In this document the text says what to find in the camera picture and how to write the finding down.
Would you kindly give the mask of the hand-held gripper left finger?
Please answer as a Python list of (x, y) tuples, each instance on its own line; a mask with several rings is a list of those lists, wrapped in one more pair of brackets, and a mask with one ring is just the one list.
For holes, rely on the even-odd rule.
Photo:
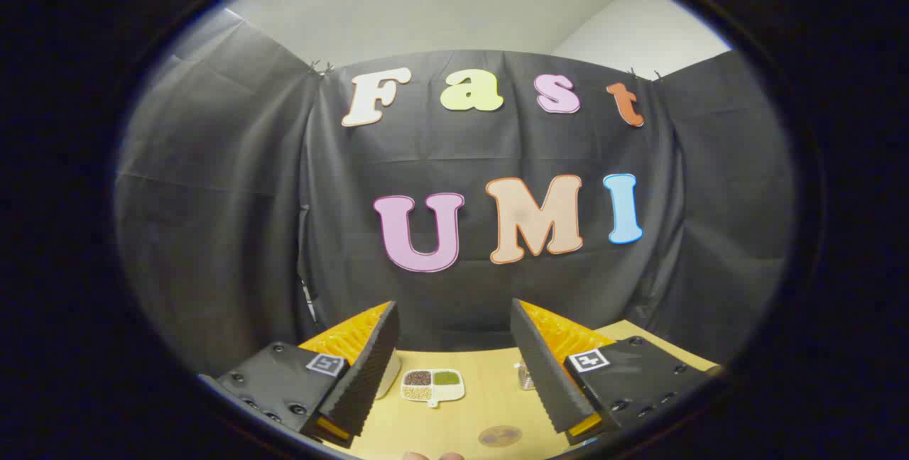
[(384, 302), (298, 346), (267, 344), (215, 378), (213, 390), (283, 433), (349, 447), (371, 412), (399, 325), (396, 302)]

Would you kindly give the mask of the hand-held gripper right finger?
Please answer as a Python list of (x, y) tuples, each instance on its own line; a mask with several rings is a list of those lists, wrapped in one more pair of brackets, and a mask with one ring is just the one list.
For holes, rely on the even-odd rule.
[(555, 431), (571, 446), (630, 437), (711, 378), (641, 335), (611, 339), (519, 299), (510, 331)]

